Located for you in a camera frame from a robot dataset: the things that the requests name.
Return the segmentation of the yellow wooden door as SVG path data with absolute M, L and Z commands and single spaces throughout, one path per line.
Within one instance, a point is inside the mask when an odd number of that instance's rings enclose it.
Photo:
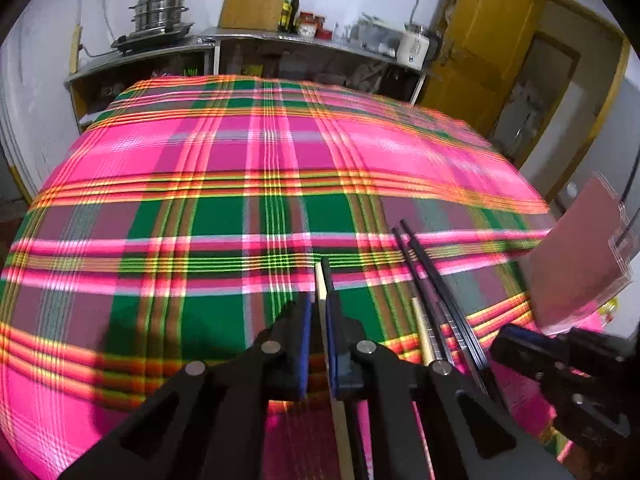
M 495 127 L 544 10 L 544 0 L 457 0 L 421 104 Z

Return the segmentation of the black induction cooker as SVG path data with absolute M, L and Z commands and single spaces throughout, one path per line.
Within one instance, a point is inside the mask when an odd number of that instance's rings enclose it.
M 116 39 L 111 44 L 111 48 L 126 54 L 165 47 L 186 38 L 192 26 L 192 23 L 179 23 L 132 32 Z

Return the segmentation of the red lidded jar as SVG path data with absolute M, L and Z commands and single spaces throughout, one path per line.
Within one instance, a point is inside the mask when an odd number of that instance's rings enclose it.
M 310 12 L 300 12 L 296 20 L 296 32 L 299 36 L 314 38 L 323 28 L 324 17 Z

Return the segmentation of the dark oil bottle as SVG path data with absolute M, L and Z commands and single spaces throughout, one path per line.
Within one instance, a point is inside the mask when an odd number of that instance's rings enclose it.
M 288 20 L 288 32 L 290 34 L 296 33 L 296 18 L 299 10 L 300 0 L 291 0 L 291 12 L 290 19 Z

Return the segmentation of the pink green plaid tablecloth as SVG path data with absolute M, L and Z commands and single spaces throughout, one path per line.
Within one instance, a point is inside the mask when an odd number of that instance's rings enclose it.
M 1 273 L 1 455 L 54 479 L 194 360 L 235 358 L 328 259 L 344 311 L 420 360 L 408 222 L 483 346 L 531 326 L 547 203 L 470 126 L 312 82 L 124 90 L 43 183 Z

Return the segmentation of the low wooden side shelf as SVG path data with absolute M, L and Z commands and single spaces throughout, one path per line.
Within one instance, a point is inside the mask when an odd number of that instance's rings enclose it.
M 220 47 L 198 38 L 141 52 L 110 53 L 78 68 L 65 81 L 73 113 L 83 133 L 111 102 L 140 80 L 163 76 L 197 77 L 218 73 Z

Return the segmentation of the clear storage box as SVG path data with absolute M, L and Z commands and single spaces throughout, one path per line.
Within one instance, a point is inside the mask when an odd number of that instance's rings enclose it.
M 352 25 L 349 39 L 370 52 L 396 58 L 404 32 L 377 18 L 360 18 Z

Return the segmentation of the white electric kettle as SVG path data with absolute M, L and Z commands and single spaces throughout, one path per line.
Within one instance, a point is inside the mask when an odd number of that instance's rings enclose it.
M 397 62 L 413 70 L 422 70 L 431 39 L 415 32 L 404 32 L 396 51 Z

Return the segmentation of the pink utensil holder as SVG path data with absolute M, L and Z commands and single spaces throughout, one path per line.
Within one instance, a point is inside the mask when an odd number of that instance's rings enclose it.
M 638 236 L 626 207 L 602 174 L 594 174 L 539 244 L 520 259 L 538 330 L 566 332 L 631 282 Z

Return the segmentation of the steel kitchen counter shelf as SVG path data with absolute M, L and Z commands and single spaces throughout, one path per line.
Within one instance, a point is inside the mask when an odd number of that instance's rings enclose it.
M 312 81 L 412 105 L 432 76 L 427 65 L 405 66 L 348 41 L 218 27 L 200 38 L 213 46 L 212 70 L 219 75 Z

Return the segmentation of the stainless steel steamer pot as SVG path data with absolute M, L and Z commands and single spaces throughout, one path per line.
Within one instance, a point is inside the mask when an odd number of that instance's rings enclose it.
M 176 26 L 181 23 L 182 14 L 188 10 L 188 0 L 138 0 L 130 10 L 134 11 L 134 31 Z

